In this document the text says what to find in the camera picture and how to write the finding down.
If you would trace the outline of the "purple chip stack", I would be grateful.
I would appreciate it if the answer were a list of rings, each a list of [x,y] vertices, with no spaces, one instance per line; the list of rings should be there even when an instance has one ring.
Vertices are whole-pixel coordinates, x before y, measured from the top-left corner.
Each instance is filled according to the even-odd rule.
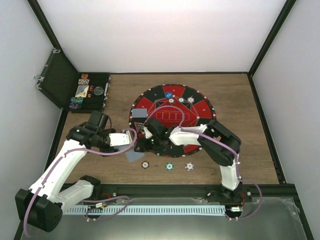
[[[193,171],[194,168],[195,168],[195,165],[194,165],[192,162],[187,162],[187,163],[185,164],[185,169],[186,169],[188,172]]]

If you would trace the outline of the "brown 100 chips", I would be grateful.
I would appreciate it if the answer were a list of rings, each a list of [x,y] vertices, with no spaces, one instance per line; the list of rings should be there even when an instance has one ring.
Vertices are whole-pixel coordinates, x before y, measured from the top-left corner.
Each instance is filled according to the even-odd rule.
[[[168,100],[168,102],[169,102],[170,104],[174,104],[174,103],[175,103],[175,100],[174,100],[173,98],[170,98],[170,99]]]

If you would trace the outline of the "brown 100 chip stack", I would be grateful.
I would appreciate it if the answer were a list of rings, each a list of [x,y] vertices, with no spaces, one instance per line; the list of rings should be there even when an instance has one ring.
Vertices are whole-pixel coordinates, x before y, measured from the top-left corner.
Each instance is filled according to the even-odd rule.
[[[144,161],[142,162],[141,166],[144,168],[144,169],[147,169],[149,167],[149,163],[147,161]]]

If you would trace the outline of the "teal chips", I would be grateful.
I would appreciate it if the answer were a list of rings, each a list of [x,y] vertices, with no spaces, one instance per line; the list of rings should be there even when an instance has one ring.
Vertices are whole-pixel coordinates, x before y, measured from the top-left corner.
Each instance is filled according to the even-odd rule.
[[[180,97],[180,98],[178,99],[178,102],[181,103],[181,104],[184,103],[184,101],[185,101],[185,100],[184,100],[183,97]]]

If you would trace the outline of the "triangular all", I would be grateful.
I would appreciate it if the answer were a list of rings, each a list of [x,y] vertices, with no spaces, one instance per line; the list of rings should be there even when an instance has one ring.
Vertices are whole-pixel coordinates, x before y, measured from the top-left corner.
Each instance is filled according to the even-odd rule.
[[[139,131],[143,130],[144,124],[141,122],[135,122],[134,126],[136,128],[136,131],[139,132]]]

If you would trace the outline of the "blue small blind button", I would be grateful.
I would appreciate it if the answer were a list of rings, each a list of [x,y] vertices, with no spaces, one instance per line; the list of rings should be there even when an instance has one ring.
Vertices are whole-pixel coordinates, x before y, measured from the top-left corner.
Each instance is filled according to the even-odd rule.
[[[171,92],[165,92],[164,93],[165,98],[171,99],[173,97],[173,94]]]

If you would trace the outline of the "teal chip stack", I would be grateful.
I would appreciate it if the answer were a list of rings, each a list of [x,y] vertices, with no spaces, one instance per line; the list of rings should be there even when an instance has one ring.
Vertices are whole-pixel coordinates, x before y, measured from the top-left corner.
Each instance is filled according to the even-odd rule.
[[[168,171],[172,171],[174,169],[174,165],[171,163],[171,162],[168,162],[166,165],[165,165],[165,168],[166,170]]]

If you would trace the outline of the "dealt blue backed card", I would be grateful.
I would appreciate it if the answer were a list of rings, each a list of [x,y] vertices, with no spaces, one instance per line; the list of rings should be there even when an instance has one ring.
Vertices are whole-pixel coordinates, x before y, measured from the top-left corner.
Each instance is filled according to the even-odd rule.
[[[145,153],[144,152],[136,152],[133,149],[131,149],[131,150],[127,151],[125,153],[125,155],[126,155],[128,161],[130,163],[132,163],[134,161],[137,161],[137,160],[143,158],[145,156]]]

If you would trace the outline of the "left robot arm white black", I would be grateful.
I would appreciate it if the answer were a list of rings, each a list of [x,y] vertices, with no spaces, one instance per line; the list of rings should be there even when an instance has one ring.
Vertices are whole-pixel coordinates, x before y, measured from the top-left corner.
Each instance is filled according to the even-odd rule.
[[[106,128],[109,116],[93,111],[88,121],[74,126],[66,136],[63,146],[42,176],[29,189],[20,189],[15,195],[19,219],[30,237],[28,225],[45,232],[53,231],[63,214],[80,202],[97,202],[102,196],[101,181],[85,175],[69,188],[62,187],[75,166],[87,154],[114,156],[120,154],[118,146],[128,150],[137,139],[132,128],[116,132]]]

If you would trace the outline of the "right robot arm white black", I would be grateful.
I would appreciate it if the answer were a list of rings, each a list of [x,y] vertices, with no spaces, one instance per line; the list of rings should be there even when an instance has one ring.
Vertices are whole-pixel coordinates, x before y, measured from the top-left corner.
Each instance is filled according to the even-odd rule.
[[[174,125],[166,127],[155,118],[145,121],[134,151],[158,153],[175,146],[201,147],[219,165],[221,195],[229,202],[240,196],[241,176],[238,166],[241,140],[223,124],[212,119],[207,124],[193,127]]]

